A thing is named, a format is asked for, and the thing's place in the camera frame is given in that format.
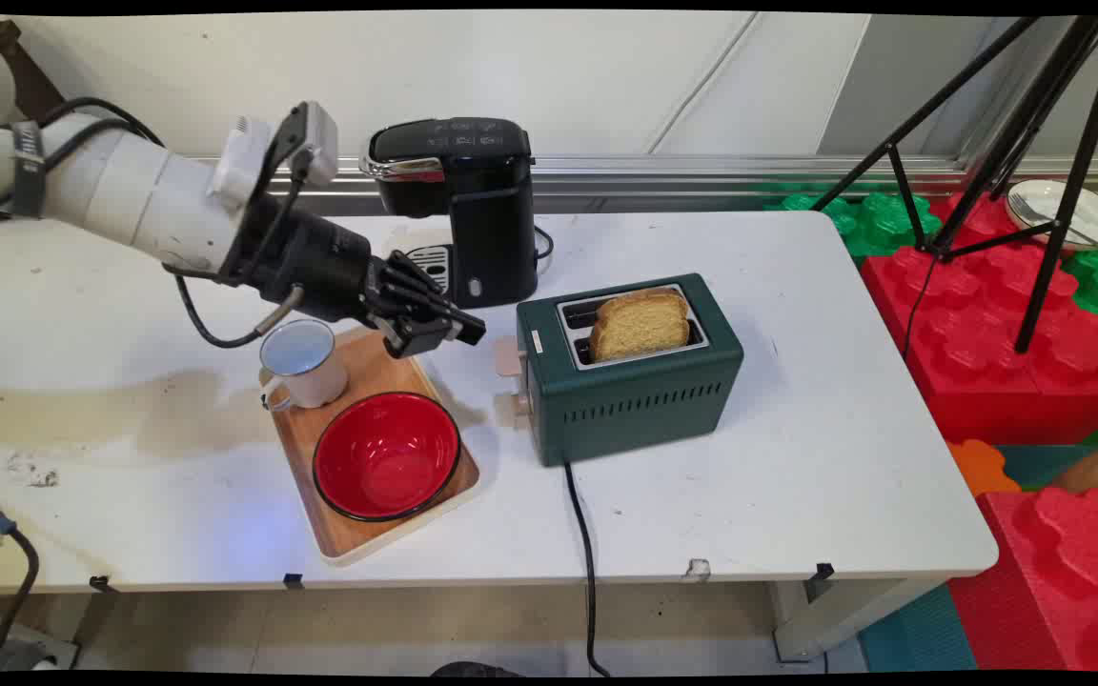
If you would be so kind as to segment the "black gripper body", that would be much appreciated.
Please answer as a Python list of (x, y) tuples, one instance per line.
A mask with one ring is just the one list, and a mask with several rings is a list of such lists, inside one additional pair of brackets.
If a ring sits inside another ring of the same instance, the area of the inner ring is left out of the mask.
[(399, 301), (382, 291), (382, 260), (362, 235), (318, 214), (284, 207), (264, 192), (240, 214), (239, 230), (221, 266), (221, 281), (253, 286), (261, 299), (282, 303), (292, 286), (302, 288), (296, 312), (326, 322), (370, 324), (370, 316), (391, 317)]

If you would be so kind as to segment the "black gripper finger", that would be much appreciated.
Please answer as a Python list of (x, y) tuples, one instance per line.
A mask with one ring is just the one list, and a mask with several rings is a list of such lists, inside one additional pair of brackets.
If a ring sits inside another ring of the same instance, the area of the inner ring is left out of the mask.
[(477, 346), (482, 340), (485, 322), (455, 307), (408, 255), (392, 251), (383, 262), (385, 320), (397, 346), (440, 346), (444, 340)]
[(382, 333), (391, 357), (436, 349), (463, 334), (463, 312), (424, 286), (366, 286), (366, 325)]

